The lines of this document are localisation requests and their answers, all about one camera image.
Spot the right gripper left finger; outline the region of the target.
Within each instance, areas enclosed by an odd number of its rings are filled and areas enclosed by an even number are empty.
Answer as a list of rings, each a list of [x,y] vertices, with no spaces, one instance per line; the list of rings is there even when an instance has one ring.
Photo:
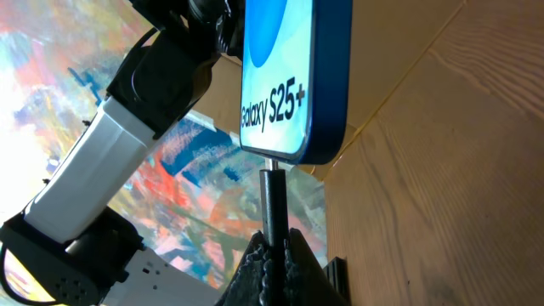
[[[271,258],[269,245],[261,231],[252,238],[235,274],[214,306],[258,306],[263,291],[264,266]]]

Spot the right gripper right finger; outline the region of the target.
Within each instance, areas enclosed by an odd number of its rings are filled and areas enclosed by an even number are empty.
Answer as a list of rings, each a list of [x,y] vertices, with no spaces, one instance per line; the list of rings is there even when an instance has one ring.
[[[322,268],[299,229],[289,230],[285,266],[284,293],[288,305],[350,305],[346,260],[335,257]]]

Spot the blue Galaxy smartphone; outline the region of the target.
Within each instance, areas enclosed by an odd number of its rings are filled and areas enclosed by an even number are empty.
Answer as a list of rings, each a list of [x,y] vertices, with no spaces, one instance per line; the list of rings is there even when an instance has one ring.
[[[292,165],[337,155],[348,112],[352,0],[247,0],[241,148]]]

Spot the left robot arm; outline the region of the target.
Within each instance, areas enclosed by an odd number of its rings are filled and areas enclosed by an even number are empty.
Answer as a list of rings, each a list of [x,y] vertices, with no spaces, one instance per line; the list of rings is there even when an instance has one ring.
[[[223,55],[240,56],[242,1],[135,1],[151,28],[129,50],[82,136],[1,228],[51,305],[212,305],[218,291],[147,247],[109,201],[209,89]]]

